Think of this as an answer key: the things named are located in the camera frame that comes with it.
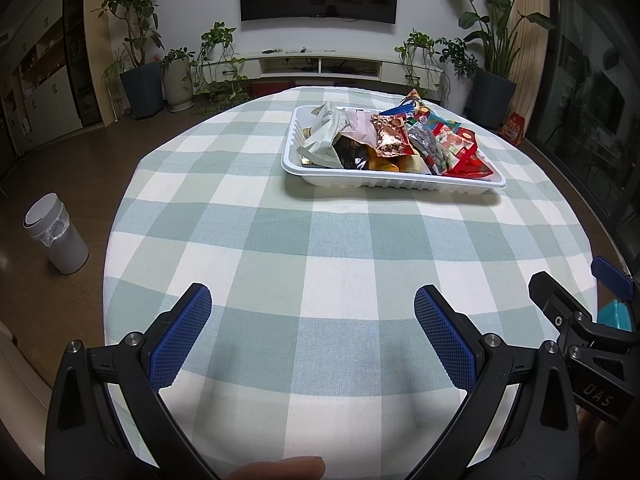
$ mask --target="blue gripper pad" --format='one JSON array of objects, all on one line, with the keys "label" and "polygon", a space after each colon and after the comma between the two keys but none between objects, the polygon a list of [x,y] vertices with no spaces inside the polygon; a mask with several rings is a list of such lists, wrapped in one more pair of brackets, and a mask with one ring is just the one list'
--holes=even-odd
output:
[{"label": "blue gripper pad", "polygon": [[148,337],[149,343],[155,344],[147,373],[154,391],[173,384],[210,314],[211,293],[199,283],[193,283],[171,311],[164,313],[160,326]]},{"label": "blue gripper pad", "polygon": [[[447,371],[447,375],[456,388],[466,390],[468,393],[476,386],[476,358],[469,346],[465,343],[458,330],[449,317],[443,312],[434,300],[431,292],[437,290],[433,285],[425,285],[415,293],[414,312],[422,330],[426,334],[438,359]],[[453,309],[444,301],[450,311],[450,317],[457,316]]]},{"label": "blue gripper pad", "polygon": [[618,300],[633,301],[634,282],[602,256],[594,258],[591,262],[591,274],[606,286]]}]

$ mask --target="trash can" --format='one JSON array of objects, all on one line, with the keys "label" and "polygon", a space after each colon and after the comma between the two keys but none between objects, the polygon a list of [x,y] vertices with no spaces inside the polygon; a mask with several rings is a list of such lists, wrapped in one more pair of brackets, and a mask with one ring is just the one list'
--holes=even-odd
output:
[{"label": "trash can", "polygon": [[87,247],[55,193],[38,200],[24,217],[24,228],[63,274],[72,274],[89,257]]}]

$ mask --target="red snack bag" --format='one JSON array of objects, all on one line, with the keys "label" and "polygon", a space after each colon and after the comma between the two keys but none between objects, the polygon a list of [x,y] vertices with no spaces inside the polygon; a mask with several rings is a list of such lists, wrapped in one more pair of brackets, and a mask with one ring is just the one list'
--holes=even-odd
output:
[{"label": "red snack bag", "polygon": [[413,155],[402,116],[372,115],[371,122],[376,127],[378,142],[376,155],[391,158],[399,155]]},{"label": "red snack bag", "polygon": [[499,131],[500,135],[514,146],[519,145],[524,138],[524,117],[517,113],[511,114]]},{"label": "red snack bag", "polygon": [[436,137],[436,140],[447,148],[457,159],[457,163],[451,166],[452,170],[459,164],[464,165],[468,161],[469,157],[478,149],[476,136],[471,136],[471,134],[469,134],[471,130],[466,130],[466,128],[462,128],[462,130],[466,131],[464,136],[453,133],[450,128],[443,123],[436,124],[433,129],[433,135]]},{"label": "red snack bag", "polygon": [[466,164],[456,166],[455,170],[449,170],[444,173],[445,176],[459,178],[483,178],[492,174],[494,172],[475,153],[468,158]]}]

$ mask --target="potted plant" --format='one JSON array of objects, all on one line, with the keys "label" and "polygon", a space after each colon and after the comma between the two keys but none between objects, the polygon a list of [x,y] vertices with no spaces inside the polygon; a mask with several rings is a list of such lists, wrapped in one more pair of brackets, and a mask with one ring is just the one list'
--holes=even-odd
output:
[{"label": "potted plant", "polygon": [[187,52],[187,47],[172,48],[160,62],[162,86],[171,112],[180,112],[193,106],[191,60],[194,54]]},{"label": "potted plant", "polygon": [[[418,92],[424,93],[422,91],[423,88],[428,90],[437,86],[434,80],[435,72],[429,69],[429,67],[437,66],[434,59],[436,55],[435,45],[436,41],[433,38],[413,29],[409,37],[402,42],[402,46],[395,47],[394,50],[398,53],[400,63],[406,72],[406,83],[409,88],[415,88]],[[422,58],[422,65],[427,67],[427,81],[420,81],[420,76],[415,71],[414,61],[416,54],[419,55],[418,59]]]},{"label": "potted plant", "polygon": [[239,73],[244,58],[236,57],[234,51],[235,30],[235,27],[225,27],[225,22],[216,22],[201,36],[200,51],[191,62],[194,67],[194,95],[207,96],[215,102],[201,108],[203,113],[218,113],[249,100],[246,88],[240,83],[248,77]]},{"label": "potted plant", "polygon": [[120,79],[136,119],[151,117],[162,109],[160,66],[146,63],[148,40],[162,48],[155,8],[152,0],[104,0],[100,6],[100,16],[108,11],[127,25],[123,45],[134,68],[120,74]]},{"label": "potted plant", "polygon": [[462,115],[478,70],[478,60],[476,56],[466,52],[466,42],[460,38],[440,38],[436,43],[442,45],[442,75],[438,86],[440,101],[447,110]]},{"label": "potted plant", "polygon": [[475,0],[468,0],[473,12],[465,11],[458,20],[461,28],[477,25],[464,41],[481,40],[484,47],[484,70],[478,70],[474,80],[470,118],[474,122],[496,129],[504,118],[516,84],[509,81],[513,61],[520,49],[515,48],[517,29],[522,20],[535,23],[546,30],[555,28],[554,23],[540,12],[521,14],[510,27],[511,11],[515,0],[486,0],[489,14],[480,16]]}]

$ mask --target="round table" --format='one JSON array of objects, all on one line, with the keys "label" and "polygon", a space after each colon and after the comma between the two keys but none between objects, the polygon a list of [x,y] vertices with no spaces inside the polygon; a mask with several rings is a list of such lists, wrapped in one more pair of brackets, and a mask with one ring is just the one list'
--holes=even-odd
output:
[{"label": "round table", "polygon": [[558,336],[529,299],[539,270],[596,313],[590,245],[560,192],[522,152],[436,105],[476,131],[505,189],[315,187],[286,174],[292,111],[327,100],[383,110],[401,97],[295,88],[216,115],[140,161],[113,223],[108,344],[143,332],[191,283],[211,291],[210,319],[160,393],[219,474],[298,455],[324,457],[326,478],[411,471],[463,398],[415,320],[422,285],[520,346]]}]

